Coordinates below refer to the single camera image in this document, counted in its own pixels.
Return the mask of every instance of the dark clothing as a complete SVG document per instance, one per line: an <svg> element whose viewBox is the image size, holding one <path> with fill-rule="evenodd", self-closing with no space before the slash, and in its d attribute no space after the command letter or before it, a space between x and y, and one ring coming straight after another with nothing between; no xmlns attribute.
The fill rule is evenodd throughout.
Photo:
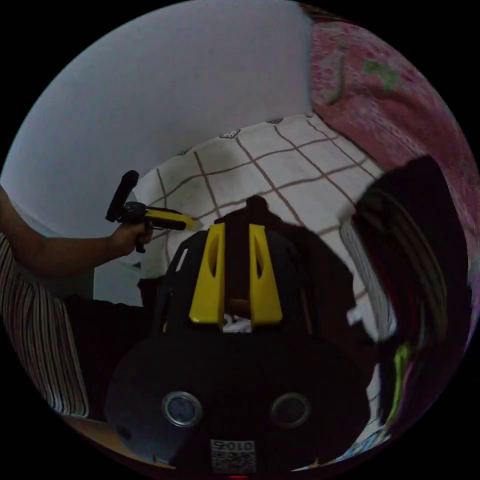
<svg viewBox="0 0 480 480"><path fill-rule="evenodd" d="M412 160L374 182L357 203L353 224L385 290L398 332L379 345L385 421L392 407L395 353L411 351L411 374L395 433L418 420L461 361L470 328L465 236L448 186L429 156Z"/></svg>

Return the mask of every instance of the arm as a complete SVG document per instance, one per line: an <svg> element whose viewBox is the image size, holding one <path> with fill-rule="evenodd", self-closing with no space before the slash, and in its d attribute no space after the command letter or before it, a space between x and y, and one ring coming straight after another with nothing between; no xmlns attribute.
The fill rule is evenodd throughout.
<svg viewBox="0 0 480 480"><path fill-rule="evenodd" d="M0 231L10 243L16 260L41 278L69 277L130 254L135 240L147 244L152 233L143 224L120 225L102 238L49 238L20 217L0 186Z"/></svg>

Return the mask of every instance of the green pattern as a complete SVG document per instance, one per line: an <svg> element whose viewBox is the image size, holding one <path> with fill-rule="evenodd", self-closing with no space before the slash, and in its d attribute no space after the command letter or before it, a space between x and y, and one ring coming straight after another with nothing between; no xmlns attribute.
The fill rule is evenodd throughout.
<svg viewBox="0 0 480 480"><path fill-rule="evenodd" d="M387 92L393 90L399 81L399 75L392 70L392 67L386 63L381 63L373 58L366 58L363 64L363 73L378 75L383 82L383 89Z"/></svg>

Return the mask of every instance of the person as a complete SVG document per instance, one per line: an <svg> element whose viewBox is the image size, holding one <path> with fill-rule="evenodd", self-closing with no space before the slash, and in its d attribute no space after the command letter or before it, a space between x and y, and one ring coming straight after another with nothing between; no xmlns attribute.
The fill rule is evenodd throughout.
<svg viewBox="0 0 480 480"><path fill-rule="evenodd" d="M27 280L19 265L37 278L71 277L129 255L137 238L146 245L152 232L143 224L121 224L101 238L45 237L22 219L0 186L0 316L23 368L59 414L100 420L101 400L91 415L91 403L97 405L99 393L96 384L99 375L105 379L111 375L118 358L113 355L105 371L92 364L92 357L108 350L113 331L124 339L119 342L119 351L124 352L148 334L149 324L141 307L76 295L56 298L40 283ZM92 321L98 317L104 321ZM91 331L95 325L97 342ZM100 383L105 389L106 382Z"/></svg>

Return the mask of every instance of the white wall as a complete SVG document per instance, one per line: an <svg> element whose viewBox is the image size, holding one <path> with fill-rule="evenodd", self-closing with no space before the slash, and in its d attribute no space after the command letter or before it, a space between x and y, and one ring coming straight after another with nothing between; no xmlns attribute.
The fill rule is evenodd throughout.
<svg viewBox="0 0 480 480"><path fill-rule="evenodd" d="M307 113L310 21L282 0L196 0L142 16L75 58L26 117L1 183L58 235L109 234L123 173L235 128Z"/></svg>

